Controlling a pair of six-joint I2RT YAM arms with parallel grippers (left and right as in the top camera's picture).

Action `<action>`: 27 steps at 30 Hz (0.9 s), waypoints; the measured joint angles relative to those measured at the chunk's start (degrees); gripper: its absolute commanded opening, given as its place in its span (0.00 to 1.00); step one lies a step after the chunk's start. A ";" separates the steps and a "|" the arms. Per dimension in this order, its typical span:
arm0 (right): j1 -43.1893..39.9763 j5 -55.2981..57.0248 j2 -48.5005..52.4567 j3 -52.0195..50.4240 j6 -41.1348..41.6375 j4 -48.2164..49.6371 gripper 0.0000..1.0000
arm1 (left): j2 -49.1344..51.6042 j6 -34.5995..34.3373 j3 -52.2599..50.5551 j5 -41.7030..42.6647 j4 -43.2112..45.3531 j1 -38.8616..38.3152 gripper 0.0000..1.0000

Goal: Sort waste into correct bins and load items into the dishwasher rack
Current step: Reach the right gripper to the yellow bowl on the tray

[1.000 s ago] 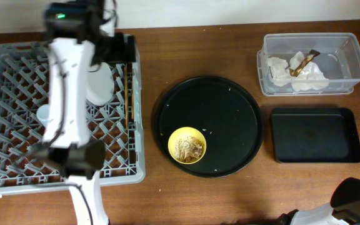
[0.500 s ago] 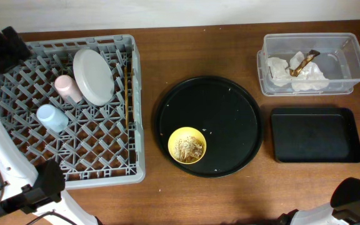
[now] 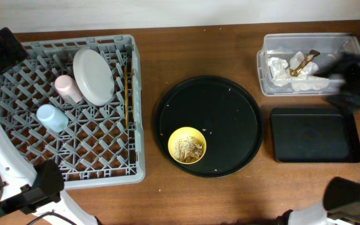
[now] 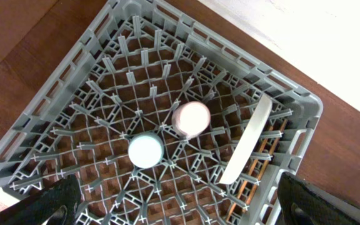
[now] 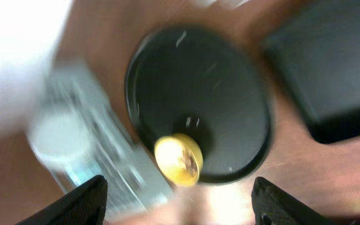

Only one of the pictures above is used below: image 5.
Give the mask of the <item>yellow bowl with food scraps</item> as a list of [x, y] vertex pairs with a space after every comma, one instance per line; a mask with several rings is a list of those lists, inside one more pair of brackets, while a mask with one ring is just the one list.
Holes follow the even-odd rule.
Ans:
[[198, 143], [185, 134], [160, 137], [154, 145], [157, 165], [166, 178], [177, 186], [198, 183], [203, 168], [203, 154]]

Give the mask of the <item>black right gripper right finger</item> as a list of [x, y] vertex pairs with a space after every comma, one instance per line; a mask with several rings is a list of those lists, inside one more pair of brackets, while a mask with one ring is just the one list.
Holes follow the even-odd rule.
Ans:
[[334, 224], [263, 177], [254, 180], [251, 202], [256, 225]]

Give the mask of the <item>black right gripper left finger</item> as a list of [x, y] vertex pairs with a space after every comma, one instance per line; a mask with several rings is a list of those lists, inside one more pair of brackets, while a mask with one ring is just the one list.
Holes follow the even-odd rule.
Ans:
[[17, 225], [103, 225], [108, 182], [97, 175]]

